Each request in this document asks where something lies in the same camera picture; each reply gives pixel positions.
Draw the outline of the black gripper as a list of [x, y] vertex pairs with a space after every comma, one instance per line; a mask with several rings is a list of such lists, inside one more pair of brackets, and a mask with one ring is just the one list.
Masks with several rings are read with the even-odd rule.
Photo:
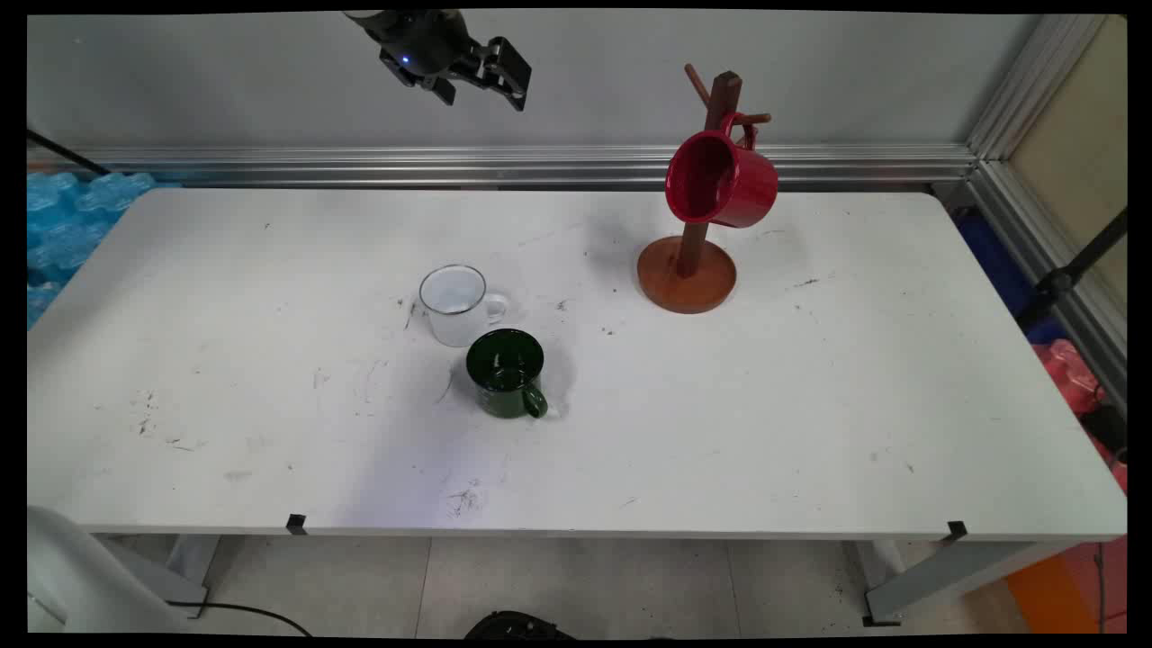
[[502, 95], [515, 111], [526, 107], [531, 66], [503, 37], [473, 40], [461, 12], [344, 12], [344, 17], [376, 42], [382, 65], [404, 86], [420, 86], [453, 106], [453, 78]]

